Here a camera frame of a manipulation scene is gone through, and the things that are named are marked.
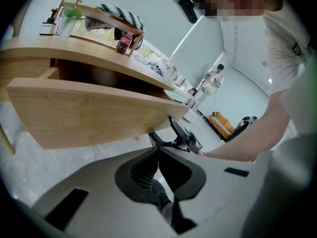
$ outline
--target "cola bottle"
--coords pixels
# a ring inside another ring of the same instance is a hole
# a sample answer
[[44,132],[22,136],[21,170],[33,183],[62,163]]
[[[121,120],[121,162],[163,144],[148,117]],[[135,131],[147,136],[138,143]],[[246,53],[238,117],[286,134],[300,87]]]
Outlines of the cola bottle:
[[120,53],[122,55],[126,53],[127,48],[130,46],[132,42],[132,34],[133,31],[129,30],[129,32],[126,35],[122,36],[121,40],[117,45],[117,53]]

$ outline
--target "marble floor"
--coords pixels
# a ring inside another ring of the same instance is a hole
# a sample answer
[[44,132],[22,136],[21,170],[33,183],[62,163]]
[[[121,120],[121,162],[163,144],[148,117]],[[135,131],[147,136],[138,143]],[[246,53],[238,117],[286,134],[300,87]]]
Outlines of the marble floor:
[[[203,151],[221,145],[220,138],[201,118],[195,123],[184,119],[180,123],[195,134]],[[0,176],[9,193],[29,206],[52,186],[90,162],[151,147],[148,135],[142,135],[140,140],[129,138],[80,148],[44,150],[25,131],[11,103],[0,103],[0,124],[15,148],[15,154],[11,155],[0,144]],[[172,128],[157,133],[164,141],[176,138]]]

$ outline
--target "forearm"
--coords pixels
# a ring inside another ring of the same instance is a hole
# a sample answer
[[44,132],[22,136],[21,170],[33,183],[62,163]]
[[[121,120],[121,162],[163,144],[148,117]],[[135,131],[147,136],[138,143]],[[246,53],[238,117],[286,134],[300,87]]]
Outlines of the forearm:
[[236,161],[254,160],[260,152],[270,150],[280,141],[288,121],[264,115],[232,141],[204,155]]

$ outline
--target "shirt sleeve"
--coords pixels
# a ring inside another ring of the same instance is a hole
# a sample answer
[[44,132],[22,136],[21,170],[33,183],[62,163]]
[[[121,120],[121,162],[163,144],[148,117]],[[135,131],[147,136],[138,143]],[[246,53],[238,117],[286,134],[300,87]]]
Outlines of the shirt sleeve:
[[272,95],[293,86],[301,62],[285,41],[268,29],[265,34],[272,80],[269,95]]
[[222,85],[223,84],[223,81],[224,81],[224,79],[223,79],[223,77],[221,77],[221,79],[219,80],[219,85]]

